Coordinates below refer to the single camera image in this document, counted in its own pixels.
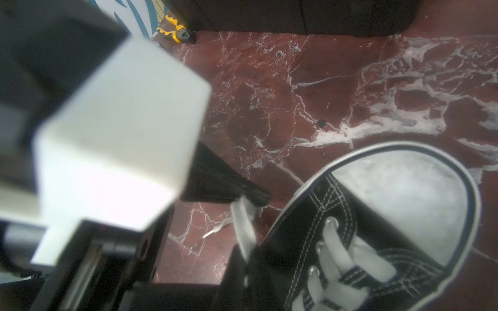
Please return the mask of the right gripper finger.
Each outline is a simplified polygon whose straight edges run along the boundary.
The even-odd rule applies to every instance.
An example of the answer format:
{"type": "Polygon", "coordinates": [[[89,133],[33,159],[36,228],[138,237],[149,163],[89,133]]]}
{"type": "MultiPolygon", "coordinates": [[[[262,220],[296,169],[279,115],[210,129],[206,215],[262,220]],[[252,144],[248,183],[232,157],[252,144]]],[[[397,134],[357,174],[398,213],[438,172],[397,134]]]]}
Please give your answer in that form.
{"type": "Polygon", "coordinates": [[[248,267],[234,246],[221,284],[138,284],[124,293],[119,310],[252,310],[248,267]]]}

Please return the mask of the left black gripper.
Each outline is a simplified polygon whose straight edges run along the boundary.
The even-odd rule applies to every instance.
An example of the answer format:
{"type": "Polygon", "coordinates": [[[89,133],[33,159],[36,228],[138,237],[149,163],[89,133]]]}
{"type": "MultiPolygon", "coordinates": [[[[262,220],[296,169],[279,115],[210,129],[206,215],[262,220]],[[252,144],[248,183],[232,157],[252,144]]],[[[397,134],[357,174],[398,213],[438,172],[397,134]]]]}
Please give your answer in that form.
{"type": "Polygon", "coordinates": [[[164,212],[144,233],[86,220],[68,234],[56,264],[32,262],[48,233],[25,219],[37,208],[34,136],[125,30],[83,1],[1,2],[2,310],[166,310],[169,291],[153,273],[169,230],[164,212]]]}

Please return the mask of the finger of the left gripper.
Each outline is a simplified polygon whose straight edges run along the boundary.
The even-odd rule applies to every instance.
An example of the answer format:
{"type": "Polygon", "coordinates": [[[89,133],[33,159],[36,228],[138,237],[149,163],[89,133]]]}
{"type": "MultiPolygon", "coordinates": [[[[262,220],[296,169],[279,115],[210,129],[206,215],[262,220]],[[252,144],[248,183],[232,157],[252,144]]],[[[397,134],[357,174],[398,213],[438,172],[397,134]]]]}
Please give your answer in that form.
{"type": "Polygon", "coordinates": [[[268,191],[238,174],[199,142],[181,201],[232,203],[241,196],[247,197],[255,206],[265,206],[271,201],[268,191]]]}

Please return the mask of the white shoelace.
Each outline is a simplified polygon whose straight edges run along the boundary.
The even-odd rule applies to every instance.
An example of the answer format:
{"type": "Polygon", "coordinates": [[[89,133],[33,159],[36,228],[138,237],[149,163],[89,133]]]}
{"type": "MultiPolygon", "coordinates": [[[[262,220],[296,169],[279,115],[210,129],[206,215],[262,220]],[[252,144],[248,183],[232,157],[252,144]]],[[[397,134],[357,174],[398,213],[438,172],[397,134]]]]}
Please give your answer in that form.
{"type": "Polygon", "coordinates": [[[305,271],[307,282],[298,295],[281,305],[268,278],[269,266],[256,244],[250,221],[250,211],[255,207],[242,197],[230,208],[239,244],[232,252],[230,265],[213,302],[214,310],[358,310],[371,289],[345,285],[346,273],[362,268],[383,283],[396,275],[393,265],[360,238],[350,252],[339,237],[337,219],[320,216],[313,223],[316,228],[323,227],[322,239],[316,243],[319,263],[305,271]]]}

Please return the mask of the black white canvas sneaker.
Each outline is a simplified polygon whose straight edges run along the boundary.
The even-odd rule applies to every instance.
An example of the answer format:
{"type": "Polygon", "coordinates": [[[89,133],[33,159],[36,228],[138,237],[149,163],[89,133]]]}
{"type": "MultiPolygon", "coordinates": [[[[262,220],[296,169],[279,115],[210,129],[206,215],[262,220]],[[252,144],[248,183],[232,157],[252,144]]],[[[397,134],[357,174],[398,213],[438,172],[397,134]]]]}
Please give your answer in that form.
{"type": "Polygon", "coordinates": [[[419,310],[459,273],[481,198],[469,171],[435,147],[379,143],[301,186],[250,265],[265,310],[419,310]]]}

